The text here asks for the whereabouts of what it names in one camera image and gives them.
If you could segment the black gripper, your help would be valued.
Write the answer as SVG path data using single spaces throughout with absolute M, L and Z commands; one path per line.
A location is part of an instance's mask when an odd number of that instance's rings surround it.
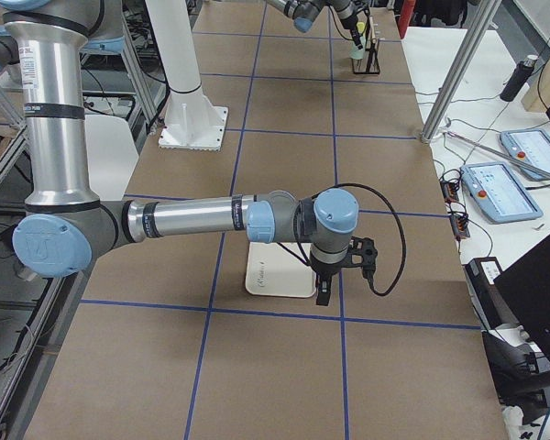
M 315 273 L 316 304 L 328 306 L 332 294 L 332 280 L 342 270 L 343 263 L 325 263 L 317 258 L 311 258 L 310 266 Z
M 350 16 L 341 18 L 340 22 L 343 26 L 343 29 L 346 29 L 351 33 L 354 49 L 362 50 L 363 43 L 361 40 L 361 34 L 358 31 L 358 16 L 356 14 L 351 14 Z

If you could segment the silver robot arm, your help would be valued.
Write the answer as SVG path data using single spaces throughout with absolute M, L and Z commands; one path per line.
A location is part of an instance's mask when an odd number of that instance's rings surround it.
M 266 0 L 265 3 L 289 18 L 294 27 L 302 33 L 307 33 L 323 9 L 330 6 L 339 18 L 343 29 L 349 32 L 356 48 L 358 50 L 364 48 L 364 44 L 361 42 L 361 33 L 358 31 L 358 7 L 355 1 Z
M 4 1 L 6 33 L 21 70 L 33 177 L 26 216 L 12 236 L 17 258 L 45 278 L 88 270 L 107 252 L 148 238 L 243 231 L 252 242 L 308 250 L 316 301 L 354 266 L 358 202 L 342 189 L 297 200 L 285 191 L 175 203 L 104 201 L 91 189 L 83 105 L 82 49 L 121 52 L 118 1 Z

